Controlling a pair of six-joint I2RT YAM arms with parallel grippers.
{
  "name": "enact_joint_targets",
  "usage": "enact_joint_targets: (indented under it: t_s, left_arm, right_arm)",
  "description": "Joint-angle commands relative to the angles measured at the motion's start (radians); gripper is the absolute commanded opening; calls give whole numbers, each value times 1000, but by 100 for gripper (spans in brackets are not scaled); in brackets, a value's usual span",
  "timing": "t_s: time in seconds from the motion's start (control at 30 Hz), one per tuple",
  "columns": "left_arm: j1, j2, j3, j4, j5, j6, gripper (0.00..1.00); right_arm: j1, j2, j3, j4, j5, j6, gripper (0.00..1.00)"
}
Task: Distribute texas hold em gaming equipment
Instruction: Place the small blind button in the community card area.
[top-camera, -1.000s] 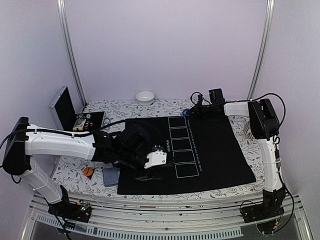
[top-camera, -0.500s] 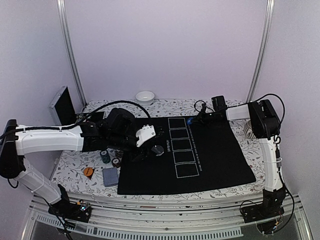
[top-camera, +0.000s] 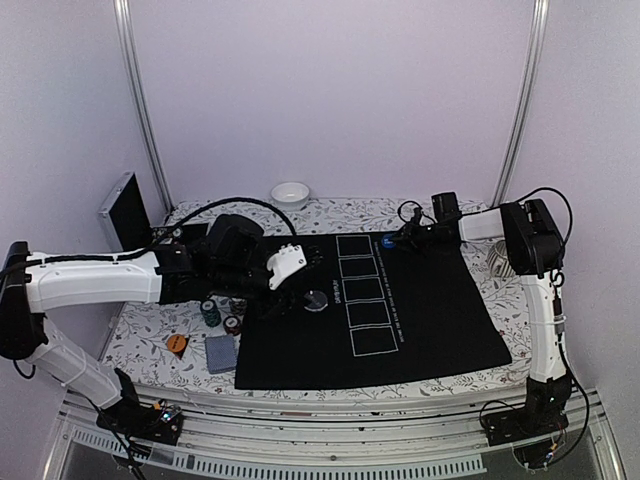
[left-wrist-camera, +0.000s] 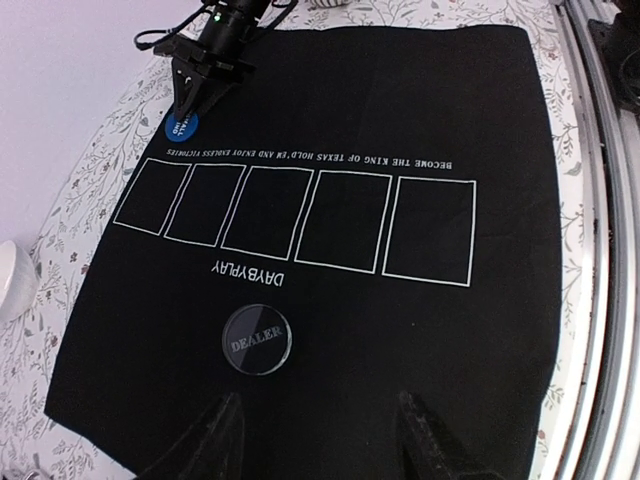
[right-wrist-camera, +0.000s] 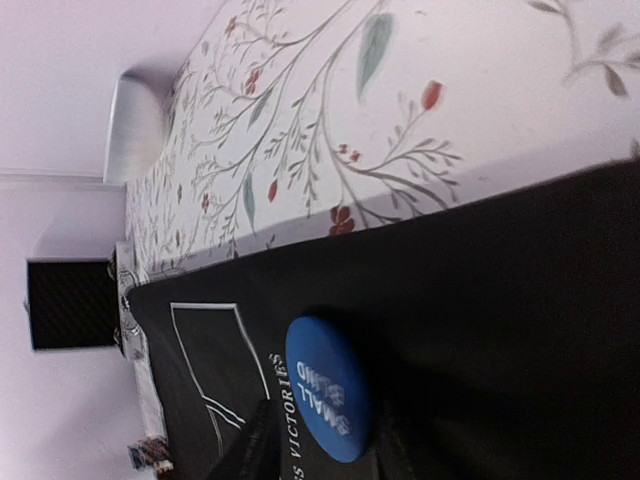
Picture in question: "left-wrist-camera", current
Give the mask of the blue small blind button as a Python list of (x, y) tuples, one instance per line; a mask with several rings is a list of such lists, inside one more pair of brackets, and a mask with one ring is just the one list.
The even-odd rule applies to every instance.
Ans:
[(197, 131), (200, 121), (196, 113), (187, 115), (183, 120), (177, 120), (174, 113), (167, 115), (164, 123), (165, 137), (172, 143), (184, 143)]

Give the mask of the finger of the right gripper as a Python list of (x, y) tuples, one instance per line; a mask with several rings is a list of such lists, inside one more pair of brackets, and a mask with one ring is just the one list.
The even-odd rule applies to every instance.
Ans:
[(213, 73), (205, 78), (195, 104), (195, 114), (199, 119), (204, 116), (231, 90), (241, 85), (254, 74), (254, 65), (237, 62), (220, 63)]
[(194, 109), (201, 80), (190, 64), (172, 62), (174, 90), (173, 113), (176, 121), (183, 121)]

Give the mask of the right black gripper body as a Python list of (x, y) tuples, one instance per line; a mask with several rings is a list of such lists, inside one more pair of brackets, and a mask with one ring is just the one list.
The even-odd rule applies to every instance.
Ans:
[(246, 45), (273, 30), (296, 6), (295, 1), (204, 1), (176, 27), (136, 34), (135, 47), (171, 58), (180, 86), (240, 83), (252, 70), (241, 60)]

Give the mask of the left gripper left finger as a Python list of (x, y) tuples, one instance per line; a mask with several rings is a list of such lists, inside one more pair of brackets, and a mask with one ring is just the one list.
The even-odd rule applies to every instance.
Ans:
[(244, 443), (241, 396), (227, 393), (136, 479), (241, 479)]

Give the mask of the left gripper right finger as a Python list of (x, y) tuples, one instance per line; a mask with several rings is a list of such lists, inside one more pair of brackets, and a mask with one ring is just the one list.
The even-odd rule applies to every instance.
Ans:
[(401, 479), (503, 479), (473, 458), (441, 418), (414, 392), (398, 395)]

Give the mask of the clear dealer button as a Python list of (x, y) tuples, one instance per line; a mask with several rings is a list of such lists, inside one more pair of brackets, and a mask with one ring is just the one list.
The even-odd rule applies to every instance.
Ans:
[(289, 359), (293, 332), (287, 318), (266, 304), (244, 305), (226, 320), (221, 334), (222, 352), (236, 372), (264, 377)]

